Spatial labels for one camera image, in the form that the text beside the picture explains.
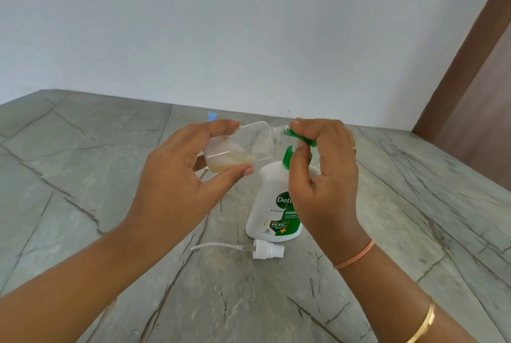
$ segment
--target bottle neck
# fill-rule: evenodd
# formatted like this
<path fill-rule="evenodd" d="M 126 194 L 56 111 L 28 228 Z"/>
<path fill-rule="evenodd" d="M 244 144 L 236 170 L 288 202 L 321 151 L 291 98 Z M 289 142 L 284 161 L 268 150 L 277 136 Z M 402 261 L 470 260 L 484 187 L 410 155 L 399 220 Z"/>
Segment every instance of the bottle neck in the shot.
<path fill-rule="evenodd" d="M 276 128 L 271 128 L 271 136 L 274 144 L 282 144 L 289 137 L 287 132 L 289 131 L 289 126 L 277 126 Z"/>

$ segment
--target brown door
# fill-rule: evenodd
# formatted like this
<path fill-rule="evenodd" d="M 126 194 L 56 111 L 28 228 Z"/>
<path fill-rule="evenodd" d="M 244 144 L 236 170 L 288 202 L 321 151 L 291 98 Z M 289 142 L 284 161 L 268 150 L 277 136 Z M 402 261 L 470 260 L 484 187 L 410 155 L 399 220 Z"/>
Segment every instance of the brown door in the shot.
<path fill-rule="evenodd" d="M 511 191 L 511 25 L 433 143 Z"/>

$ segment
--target person's left hand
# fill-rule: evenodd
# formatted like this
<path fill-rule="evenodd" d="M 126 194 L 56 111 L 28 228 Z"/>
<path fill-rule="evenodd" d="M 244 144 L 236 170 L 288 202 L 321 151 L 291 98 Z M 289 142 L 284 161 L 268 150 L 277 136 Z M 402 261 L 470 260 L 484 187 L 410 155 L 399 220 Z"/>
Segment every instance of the person's left hand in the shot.
<path fill-rule="evenodd" d="M 215 120 L 191 124 L 153 150 L 142 171 L 137 193 L 120 227 L 128 227 L 146 251 L 167 254 L 187 236 L 243 176 L 249 164 L 234 165 L 202 182 L 195 172 L 206 166 L 197 156 L 211 137 L 231 135 L 240 123 Z"/>

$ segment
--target green oval logo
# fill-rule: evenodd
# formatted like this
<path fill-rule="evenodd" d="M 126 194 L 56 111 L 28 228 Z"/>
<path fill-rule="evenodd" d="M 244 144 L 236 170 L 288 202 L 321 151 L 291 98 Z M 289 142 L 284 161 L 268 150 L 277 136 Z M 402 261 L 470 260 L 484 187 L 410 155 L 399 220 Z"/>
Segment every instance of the green oval logo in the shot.
<path fill-rule="evenodd" d="M 275 203 L 277 204 L 277 207 L 279 209 L 288 209 L 288 210 L 294 210 L 294 207 L 293 207 L 293 202 L 291 200 L 291 198 L 289 197 L 289 192 L 282 192 L 278 197 L 277 197 L 277 200 L 275 201 Z"/>

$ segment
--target green label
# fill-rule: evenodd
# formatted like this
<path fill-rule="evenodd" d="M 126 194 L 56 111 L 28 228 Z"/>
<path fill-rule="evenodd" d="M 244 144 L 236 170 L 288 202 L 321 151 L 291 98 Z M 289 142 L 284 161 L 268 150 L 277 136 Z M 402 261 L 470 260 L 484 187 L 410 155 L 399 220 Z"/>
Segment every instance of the green label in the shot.
<path fill-rule="evenodd" d="M 300 226 L 300 219 L 293 207 L 293 201 L 289 197 L 289 192 L 281 193 L 275 200 L 279 209 L 284 210 L 282 218 L 278 221 L 270 222 L 270 229 L 275 231 L 276 236 L 294 234 Z"/>

